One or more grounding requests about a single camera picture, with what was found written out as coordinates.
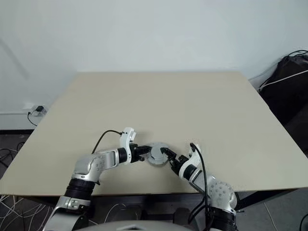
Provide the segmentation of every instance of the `table surface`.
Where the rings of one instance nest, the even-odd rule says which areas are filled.
[[[63,195],[76,160],[108,129],[133,127],[139,145],[177,154],[201,145],[208,173],[236,191],[308,186],[308,160],[238,72],[80,73],[0,181],[0,194]],[[99,149],[119,146],[109,133]],[[145,162],[103,172],[94,195],[193,193],[170,169]]]

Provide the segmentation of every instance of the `gray floor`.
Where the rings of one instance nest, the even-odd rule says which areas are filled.
[[[0,135],[0,148],[12,148],[16,149],[16,145],[21,141],[26,141],[28,136],[25,135]],[[9,164],[11,158],[5,159],[5,163]],[[0,177],[5,172],[5,167],[0,164]],[[122,197],[119,201],[109,200],[106,201],[103,198],[95,198],[96,212],[92,220],[97,223],[103,223],[109,209],[116,203],[124,203],[128,209],[131,209],[132,215],[140,217],[141,209],[146,209],[149,214],[159,213],[173,213],[178,207],[186,207],[192,209],[198,202],[199,198],[190,199],[183,196],[179,201],[173,202],[159,202],[159,203],[145,203],[140,201],[138,197]],[[8,206],[13,205],[12,198],[5,201]],[[27,199],[22,200],[16,205],[15,211],[22,213],[30,208],[37,206],[38,204]],[[109,220],[113,219],[115,214],[122,209],[123,206],[119,205],[112,210],[109,215]],[[8,209],[3,205],[0,205],[0,217],[6,215]],[[48,207],[38,213],[32,222],[31,231],[41,230],[40,226],[47,215]],[[237,226],[239,231],[291,231],[298,230],[301,218],[308,213],[308,189],[300,189],[284,196],[275,198],[273,200],[253,205],[249,208],[244,209],[243,213],[237,215]],[[1,227],[1,231],[16,217],[15,214],[8,216]],[[8,227],[6,231],[23,231],[25,222],[26,230],[30,224],[31,218],[15,219]],[[198,223],[203,224],[203,218],[198,217]],[[308,231],[308,218],[303,224],[303,231]]]

